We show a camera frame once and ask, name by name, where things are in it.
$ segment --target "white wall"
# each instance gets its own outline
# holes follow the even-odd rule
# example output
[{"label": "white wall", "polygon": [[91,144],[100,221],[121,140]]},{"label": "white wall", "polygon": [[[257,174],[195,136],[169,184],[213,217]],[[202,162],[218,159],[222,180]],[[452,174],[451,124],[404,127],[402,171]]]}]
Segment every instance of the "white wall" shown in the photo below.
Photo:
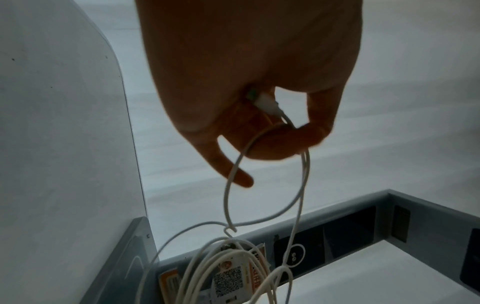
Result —
[{"label": "white wall", "polygon": [[0,302],[78,303],[145,206],[120,69],[69,1],[0,2]]}]

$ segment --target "qr code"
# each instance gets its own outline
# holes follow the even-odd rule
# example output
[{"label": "qr code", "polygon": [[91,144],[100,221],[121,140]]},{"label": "qr code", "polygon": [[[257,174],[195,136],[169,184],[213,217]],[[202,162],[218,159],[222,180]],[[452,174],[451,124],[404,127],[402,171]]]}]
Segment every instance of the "qr code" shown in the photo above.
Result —
[{"label": "qr code", "polygon": [[215,282],[215,292],[217,297],[224,296],[240,288],[244,287],[242,279],[242,267],[238,266],[233,269],[217,273],[213,277]]}]

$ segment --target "human hand holding cable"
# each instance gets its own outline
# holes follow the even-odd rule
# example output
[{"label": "human hand holding cable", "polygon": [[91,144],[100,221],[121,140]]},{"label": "human hand holding cable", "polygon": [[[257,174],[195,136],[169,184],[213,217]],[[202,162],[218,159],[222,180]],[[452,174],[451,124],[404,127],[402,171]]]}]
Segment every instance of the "human hand holding cable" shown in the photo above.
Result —
[{"label": "human hand holding cable", "polygon": [[[221,175],[233,166],[224,136],[248,158],[280,160],[319,144],[332,130],[355,65],[361,1],[137,0],[150,70],[177,130]],[[307,93],[309,123],[294,129],[246,98],[250,87]],[[253,179],[239,170],[234,182]]]}]

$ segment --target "cable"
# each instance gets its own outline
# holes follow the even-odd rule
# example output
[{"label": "cable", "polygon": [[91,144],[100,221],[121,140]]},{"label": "cable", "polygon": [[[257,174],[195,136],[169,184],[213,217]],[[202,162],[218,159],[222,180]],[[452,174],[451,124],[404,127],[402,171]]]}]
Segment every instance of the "cable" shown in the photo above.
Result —
[{"label": "cable", "polygon": [[[283,113],[283,111],[279,108],[278,103],[271,98],[269,95],[265,93],[258,93],[257,90],[251,89],[248,94],[247,98],[250,99],[254,105],[256,105],[258,108],[260,108],[262,111],[270,114],[270,115],[276,115],[281,117],[285,122],[290,125],[291,127],[295,127],[293,122]],[[239,223],[233,223],[232,219],[230,217],[230,212],[229,212],[229,195],[230,195],[230,188],[233,183],[234,177],[239,169],[240,162],[242,161],[243,157],[247,154],[251,146],[255,143],[256,140],[258,140],[261,136],[263,136],[265,133],[273,130],[275,128],[268,128],[264,130],[263,132],[260,132],[257,134],[244,148],[244,150],[240,153],[240,156],[236,160],[235,164],[233,165],[233,168],[228,176],[228,180],[226,182],[225,186],[225,192],[223,194],[223,211],[225,214],[225,219],[226,223],[218,222],[218,221],[208,221],[208,222],[203,222],[196,224],[194,226],[191,226],[189,228],[186,228],[179,233],[175,234],[172,236],[170,239],[168,239],[165,244],[162,245],[162,247],[158,250],[156,253],[155,257],[151,260],[150,264],[146,267],[146,269],[143,272],[143,276],[140,280],[140,283],[138,285],[138,289],[135,295],[135,304],[141,304],[141,296],[144,290],[145,286],[145,281],[147,279],[148,273],[152,269],[152,266],[154,265],[156,259],[160,255],[160,253],[163,251],[163,249],[175,238],[180,236],[181,234],[188,232],[192,229],[195,229],[200,226],[204,225],[220,225],[223,226],[223,232],[225,233],[226,237],[218,237],[215,238],[209,242],[207,242],[196,254],[195,256],[191,259],[190,263],[188,264],[188,267],[186,268],[185,273],[183,274],[183,278],[181,278],[178,293],[176,295],[175,299],[175,304],[196,304],[196,301],[198,299],[200,290],[208,278],[208,276],[211,274],[211,272],[218,267],[219,264],[221,264],[224,261],[227,261],[235,256],[241,256],[243,259],[246,261],[250,262],[250,264],[253,266],[254,270],[257,272],[261,284],[258,287],[258,289],[255,291],[253,296],[250,299],[250,303],[254,304],[257,302],[257,300],[260,298],[260,296],[264,293],[267,294],[268,301],[270,304],[278,304],[277,301],[277,287],[280,283],[280,279],[284,273],[287,273],[288,275],[288,291],[287,291],[287,296],[286,296],[286,301],[285,303],[288,304],[290,300],[290,294],[292,291],[292,284],[293,284],[293,274],[290,268],[293,268],[297,265],[299,265],[302,261],[303,258],[305,257],[305,252],[303,253],[302,258],[300,259],[299,262],[297,262],[294,265],[288,265],[287,260],[288,256],[290,254],[290,250],[294,246],[300,246],[303,247],[301,244],[293,244],[295,233],[297,232],[298,224],[300,221],[300,216],[302,214],[302,208],[304,204],[304,192],[305,192],[305,186],[307,184],[309,174],[310,174],[310,154],[307,151],[301,154],[301,165],[302,165],[302,179],[301,179],[301,186],[296,195],[294,196],[293,200],[282,210],[256,220],[251,220],[251,221],[246,221],[246,222],[239,222]],[[248,242],[246,240],[238,239],[233,237],[231,234],[227,232],[227,230],[232,230],[233,232],[237,232],[237,227],[241,226],[249,226],[249,225],[254,225],[258,223],[263,223],[269,220],[272,220],[274,218],[277,218],[284,213],[286,213],[288,210],[290,210],[296,203],[298,202],[298,211],[296,214],[295,222],[293,224],[293,228],[291,230],[290,238],[288,240],[288,245],[286,248],[286,251],[283,255],[283,260],[282,260],[282,265],[280,267],[277,267],[274,269],[272,272],[270,272],[270,269],[268,268],[268,263],[267,259],[263,256],[263,254],[260,252],[260,250],[252,244],[251,242]],[[222,247],[228,244],[233,244],[235,245],[235,249],[226,249],[222,250]],[[195,271],[193,271],[195,264],[197,264],[198,260],[202,256],[202,254],[210,248],[209,253],[201,260],[201,262],[198,264],[196,267]],[[252,251],[255,251],[259,257],[259,259],[253,254]]]}]

